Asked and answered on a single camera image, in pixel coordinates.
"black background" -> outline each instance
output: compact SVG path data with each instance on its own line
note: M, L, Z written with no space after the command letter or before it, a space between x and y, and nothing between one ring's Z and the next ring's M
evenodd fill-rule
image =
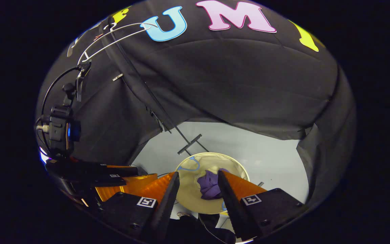
M0 1L0 243L116 243L48 180L34 109L65 46L133 1ZM390 243L390 1L264 1L313 33L344 68L358 135L341 184L269 243Z

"black fabric cover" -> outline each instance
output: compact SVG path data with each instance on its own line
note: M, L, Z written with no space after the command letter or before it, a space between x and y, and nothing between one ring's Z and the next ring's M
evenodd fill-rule
M195 5L197 2L148 0L130 7L115 29L158 16L161 29L171 30L174 24L162 12L174 6L182 6L187 29L165 42L153 41L146 32L119 42L141 79L117 45L93 57L83 100L73 105L75 117L82 123L81 141L75 143L73 156L130 164L147 141L160 133L146 106L172 128L142 85L145 82L175 124L225 122L281 140L300 139L297 151L310 187L306 204L310 210L315 208L338 184L353 150L355 102L345 74L316 38L319 52L303 46L296 27L265 6L257 4L277 29L275 34L248 28L248 19L241 29L224 19L230 29L211 31L210 18ZM220 2L231 8L237 5L232 0ZM62 51L43 82L37 117L52 81L76 66L96 36L109 32L109 27L103 30L108 23L109 18L85 33L70 57L67 49ZM119 39L141 29L139 25L129 26L114 35ZM112 35L107 35L88 53L113 41ZM62 103L61 87L74 82L77 74L66 75L53 88L45 114L53 105ZM124 74L122 79L113 81L119 74Z

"purple fabric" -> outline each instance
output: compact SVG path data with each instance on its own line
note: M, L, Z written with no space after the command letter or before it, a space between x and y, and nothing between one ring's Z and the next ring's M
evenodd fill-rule
M218 175L206 170L205 176L198 178L198 184L201 186L200 192L202 193L201 199L212 200L219 199L222 197L221 190L218 186Z

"letter m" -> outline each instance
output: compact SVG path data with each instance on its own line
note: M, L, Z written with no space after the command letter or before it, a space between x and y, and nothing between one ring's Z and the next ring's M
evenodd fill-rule
M212 21L209 29L221 31L229 29L231 26L223 21L222 18L226 18L237 28L243 28L246 17L248 17L250 23L248 27L255 31L263 31L275 33L277 32L273 28L264 14L261 12L261 7L252 3L238 2L236 9L232 9L229 6L220 3L215 0L202 1L196 4L203 7Z

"orange soft pad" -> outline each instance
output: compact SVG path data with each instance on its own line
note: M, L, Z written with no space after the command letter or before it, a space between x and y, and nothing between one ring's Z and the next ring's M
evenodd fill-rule
M158 204L160 204L174 173L175 172L169 173L166 176L163 176L163 177L151 182L150 184L148 184L144 188L137 190L135 192L132 192L131 194L136 195L136 196L140 196L140 197L156 199Z
M119 191L131 194L134 191L141 190L151 182L157 180L157 174L123 177L123 179L126 181L126 185L96 187L100 199L102 199L102 201L107 201L109 198L111 198L111 196L114 196L114 194Z
M225 178L228 180L228 183L230 184L231 189L234 191L238 201L244 197L267 191L256 184L252 184L245 179L233 175L232 173L228 173L224 170L222 170L222 172L225 175Z

